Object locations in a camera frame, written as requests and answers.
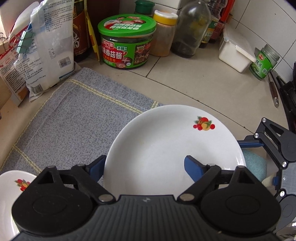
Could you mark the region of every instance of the qr code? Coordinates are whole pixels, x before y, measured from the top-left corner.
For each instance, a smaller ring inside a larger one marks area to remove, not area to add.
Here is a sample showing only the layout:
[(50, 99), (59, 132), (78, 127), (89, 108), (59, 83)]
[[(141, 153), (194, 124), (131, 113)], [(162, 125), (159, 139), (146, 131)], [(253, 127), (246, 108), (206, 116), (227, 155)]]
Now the qr code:
[(43, 92), (43, 88), (42, 88), (41, 84), (37, 85), (36, 87), (31, 87), (31, 90), (35, 95)]
[(62, 60), (59, 61), (59, 67), (63, 68), (71, 63), (71, 60), (69, 57), (63, 58)]

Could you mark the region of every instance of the white plastic bag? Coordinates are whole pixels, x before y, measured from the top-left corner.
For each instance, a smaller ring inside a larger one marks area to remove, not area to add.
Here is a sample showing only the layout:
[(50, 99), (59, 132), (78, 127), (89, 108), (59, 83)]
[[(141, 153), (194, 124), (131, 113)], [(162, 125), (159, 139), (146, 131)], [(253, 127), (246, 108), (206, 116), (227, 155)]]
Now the white plastic bag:
[(14, 63), (30, 101), (74, 73), (73, 7), (74, 0), (44, 0), (31, 14), (32, 44)]

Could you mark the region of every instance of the plate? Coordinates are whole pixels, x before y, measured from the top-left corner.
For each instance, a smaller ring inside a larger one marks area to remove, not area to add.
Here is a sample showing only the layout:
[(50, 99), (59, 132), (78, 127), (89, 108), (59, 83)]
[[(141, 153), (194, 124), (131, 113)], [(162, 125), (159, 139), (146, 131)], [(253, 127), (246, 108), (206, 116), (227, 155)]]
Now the plate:
[(0, 241), (9, 241), (19, 233), (12, 219), (11, 208), (35, 177), (31, 173), (17, 170), (0, 175)]
[(218, 119), (194, 107), (166, 105), (140, 114), (121, 130), (107, 155), (104, 188), (116, 198), (177, 198), (193, 184), (184, 169), (187, 155), (225, 170), (246, 165), (236, 139)]

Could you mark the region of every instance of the knife handle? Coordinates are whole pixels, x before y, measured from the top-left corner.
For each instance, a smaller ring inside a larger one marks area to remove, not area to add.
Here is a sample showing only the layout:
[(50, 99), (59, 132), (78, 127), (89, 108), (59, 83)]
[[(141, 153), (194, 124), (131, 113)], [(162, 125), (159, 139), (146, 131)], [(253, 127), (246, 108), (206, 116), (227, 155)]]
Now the knife handle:
[(274, 106), (278, 107), (279, 106), (279, 97), (278, 97), (278, 94), (277, 94), (275, 83), (274, 82), (269, 82), (269, 88), (270, 88), (272, 99), (274, 101)]

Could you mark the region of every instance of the countertop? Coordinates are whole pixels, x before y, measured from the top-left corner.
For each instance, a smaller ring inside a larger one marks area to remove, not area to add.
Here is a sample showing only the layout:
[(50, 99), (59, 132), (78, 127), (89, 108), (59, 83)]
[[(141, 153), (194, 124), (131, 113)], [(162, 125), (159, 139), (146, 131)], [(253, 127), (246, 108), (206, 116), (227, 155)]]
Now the countertop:
[[(150, 56), (136, 69), (115, 69), (100, 64), (93, 54), (80, 62), (114, 81), (163, 104), (190, 105), (218, 118), (237, 140), (256, 131), (261, 119), (268, 118), (288, 128), (280, 101), (275, 108), (267, 80), (259, 81), (247, 69), (239, 73), (218, 58), (218, 45), (198, 49), (190, 59), (173, 53), (168, 57)], [(0, 166), (13, 144), (54, 88), (33, 102), (28, 97), (16, 107), (10, 100), (1, 109)], [(263, 149), (257, 154), (266, 157)]]

